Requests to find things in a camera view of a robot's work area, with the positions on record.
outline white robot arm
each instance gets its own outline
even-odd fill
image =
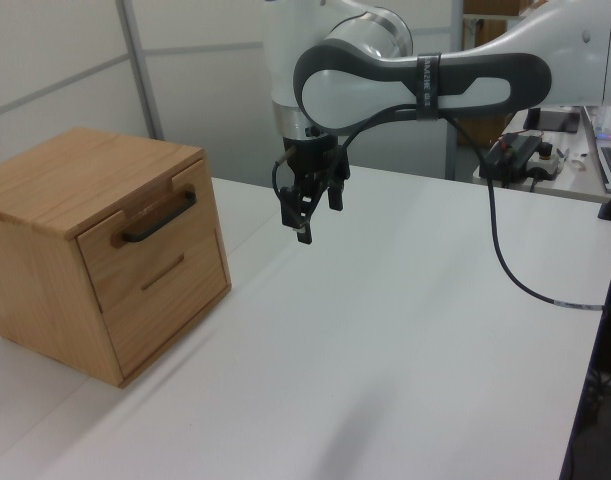
[[[298,221],[311,217],[310,198],[330,187],[330,206],[342,208],[346,158],[321,184],[336,137],[384,109],[392,111],[370,127],[611,105],[611,0],[553,0],[482,47],[416,57],[405,23],[382,8],[351,0],[266,0],[263,8],[277,127],[294,154],[294,187],[280,192],[290,210],[283,222],[301,241],[311,241],[309,221]]]

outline wooden box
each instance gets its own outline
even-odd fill
[[[0,164],[0,336],[124,387],[230,289],[200,148],[79,128]]]

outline black device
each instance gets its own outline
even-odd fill
[[[541,142],[540,137],[533,135],[503,135],[485,157],[487,173],[492,180],[502,182],[503,186],[526,178],[527,161],[538,150]],[[480,175],[487,178],[484,169],[480,170]]]
[[[530,108],[523,128],[525,130],[543,130],[548,132],[578,132],[581,114],[578,112],[542,112],[540,108]]]

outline laptop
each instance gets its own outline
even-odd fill
[[[591,119],[593,127],[587,132],[590,153],[598,160],[605,191],[611,193],[611,107],[600,107],[592,116],[587,109],[582,110],[587,115],[587,120]]]

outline drawer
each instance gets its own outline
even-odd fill
[[[106,312],[141,291],[188,248],[213,235],[216,209],[204,162],[168,179],[165,187],[157,188],[155,198],[150,198],[136,213],[130,214],[133,205],[128,204],[78,237],[101,311]],[[161,213],[157,212],[158,207],[180,208],[174,203],[182,202],[185,192],[196,195],[195,205],[140,242],[122,240],[124,232],[133,234],[155,224]]]
[[[226,286],[212,231],[177,257],[160,279],[104,312],[123,374],[136,370]]]
[[[205,163],[153,187],[147,197],[77,238],[126,376],[228,284]]]

